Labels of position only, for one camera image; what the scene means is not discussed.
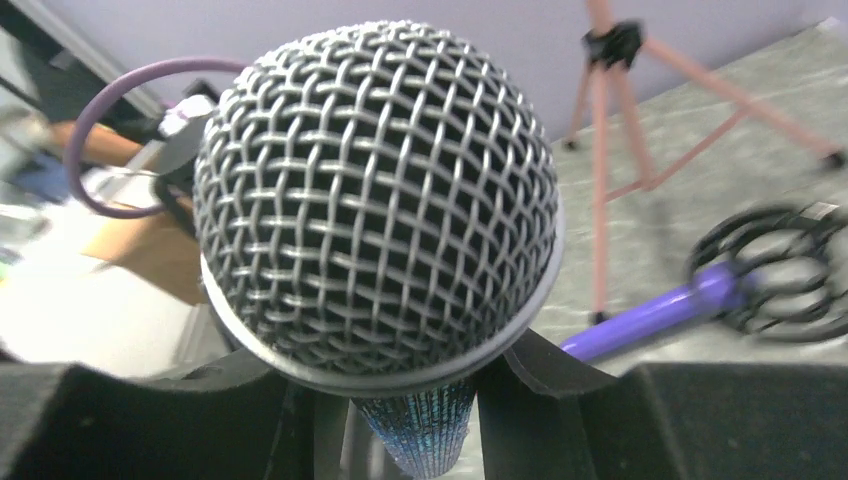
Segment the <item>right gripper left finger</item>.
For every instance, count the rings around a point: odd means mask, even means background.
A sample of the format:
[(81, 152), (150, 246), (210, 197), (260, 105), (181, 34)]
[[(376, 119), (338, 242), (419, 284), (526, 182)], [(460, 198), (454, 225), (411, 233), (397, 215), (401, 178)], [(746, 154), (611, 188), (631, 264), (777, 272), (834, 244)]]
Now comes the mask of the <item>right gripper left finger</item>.
[(309, 479), (306, 395), (237, 352), (177, 379), (1, 367), (5, 479)]

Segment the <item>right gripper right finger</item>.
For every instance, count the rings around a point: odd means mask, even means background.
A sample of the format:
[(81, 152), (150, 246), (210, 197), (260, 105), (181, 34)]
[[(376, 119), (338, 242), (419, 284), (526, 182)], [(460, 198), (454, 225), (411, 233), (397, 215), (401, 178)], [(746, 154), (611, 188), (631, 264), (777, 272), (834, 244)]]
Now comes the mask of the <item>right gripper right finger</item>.
[(843, 479), (847, 370), (642, 363), (620, 377), (525, 333), (475, 377), (489, 479)]

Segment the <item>purple plastic microphone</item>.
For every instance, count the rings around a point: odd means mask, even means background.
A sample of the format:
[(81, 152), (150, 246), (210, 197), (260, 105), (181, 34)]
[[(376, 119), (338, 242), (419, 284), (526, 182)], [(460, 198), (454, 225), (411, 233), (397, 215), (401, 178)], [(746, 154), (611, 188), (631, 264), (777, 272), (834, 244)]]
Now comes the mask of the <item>purple plastic microphone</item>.
[(706, 268), (693, 286), (682, 285), (564, 340), (560, 349), (589, 362), (628, 349), (667, 331), (713, 318), (723, 307), (738, 307), (737, 279), (727, 262)]

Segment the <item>glitter microphone with mesh head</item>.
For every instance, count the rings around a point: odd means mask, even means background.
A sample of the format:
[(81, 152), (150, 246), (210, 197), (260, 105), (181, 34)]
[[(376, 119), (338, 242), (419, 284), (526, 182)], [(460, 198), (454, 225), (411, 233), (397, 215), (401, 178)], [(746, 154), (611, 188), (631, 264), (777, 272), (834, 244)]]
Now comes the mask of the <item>glitter microphone with mesh head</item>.
[(473, 373), (528, 329), (564, 254), (531, 104), (487, 54), (411, 21), (247, 67), (206, 125), (193, 204), (230, 334), (352, 399), (416, 479), (456, 463)]

